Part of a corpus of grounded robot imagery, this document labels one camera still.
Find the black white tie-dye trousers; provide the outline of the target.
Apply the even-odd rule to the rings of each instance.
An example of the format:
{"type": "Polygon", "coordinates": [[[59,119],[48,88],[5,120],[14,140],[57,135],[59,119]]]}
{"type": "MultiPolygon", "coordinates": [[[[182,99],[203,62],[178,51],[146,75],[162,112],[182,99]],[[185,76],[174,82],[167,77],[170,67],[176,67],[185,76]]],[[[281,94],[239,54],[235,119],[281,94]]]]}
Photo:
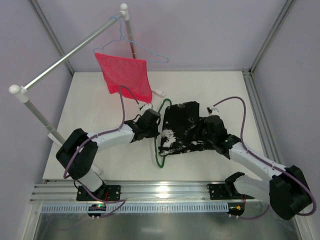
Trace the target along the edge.
{"type": "Polygon", "coordinates": [[[162,157],[213,150],[210,142],[200,136],[204,118],[200,104],[189,101],[165,109],[158,153],[162,157]]]}

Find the green plastic hanger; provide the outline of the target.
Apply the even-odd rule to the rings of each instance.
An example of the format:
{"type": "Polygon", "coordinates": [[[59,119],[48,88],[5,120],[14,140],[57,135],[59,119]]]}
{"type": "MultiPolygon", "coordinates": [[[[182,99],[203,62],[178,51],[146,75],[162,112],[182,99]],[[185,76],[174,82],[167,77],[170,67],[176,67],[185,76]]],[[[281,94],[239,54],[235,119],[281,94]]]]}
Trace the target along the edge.
{"type": "MultiPolygon", "coordinates": [[[[161,113],[161,111],[162,111],[165,103],[168,103],[169,106],[172,105],[172,101],[171,101],[169,98],[165,98],[165,99],[162,101],[162,104],[160,105],[160,107],[159,107],[159,109],[158,109],[158,111],[157,111],[159,114],[161,113]]],[[[161,163],[159,162],[159,158],[158,158],[158,142],[157,142],[157,140],[158,140],[158,137],[157,137],[157,136],[153,138],[155,162],[156,162],[157,166],[158,166],[160,169],[162,169],[162,168],[165,166],[166,157],[164,156],[164,157],[162,158],[162,162],[161,162],[161,163]]]]}

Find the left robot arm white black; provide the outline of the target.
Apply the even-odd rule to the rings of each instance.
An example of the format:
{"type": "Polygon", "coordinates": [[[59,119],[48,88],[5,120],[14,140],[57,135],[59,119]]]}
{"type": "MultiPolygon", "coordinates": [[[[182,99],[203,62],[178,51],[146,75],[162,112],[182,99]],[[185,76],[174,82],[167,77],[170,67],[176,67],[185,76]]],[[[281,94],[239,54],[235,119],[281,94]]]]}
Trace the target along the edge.
{"type": "Polygon", "coordinates": [[[90,135],[82,128],[74,130],[55,157],[65,169],[65,177],[80,183],[78,198],[89,197],[90,201],[115,201],[109,187],[93,170],[92,165],[98,151],[143,139],[155,138],[160,133],[158,126],[160,113],[149,108],[138,115],[137,119],[126,120],[116,129],[90,135]]]}

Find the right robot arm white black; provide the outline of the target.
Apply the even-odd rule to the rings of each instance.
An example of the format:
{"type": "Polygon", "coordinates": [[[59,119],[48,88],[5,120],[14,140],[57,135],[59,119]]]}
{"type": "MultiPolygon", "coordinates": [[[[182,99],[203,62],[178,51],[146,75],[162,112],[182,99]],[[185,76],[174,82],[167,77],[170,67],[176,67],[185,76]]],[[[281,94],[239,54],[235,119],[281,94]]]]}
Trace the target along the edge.
{"type": "Polygon", "coordinates": [[[195,135],[220,155],[257,175],[258,180],[237,172],[225,181],[238,193],[265,202],[280,218],[290,220],[313,204],[307,181],[299,167],[287,167],[252,152],[241,138],[227,132],[218,115],[203,118],[195,135]]]}

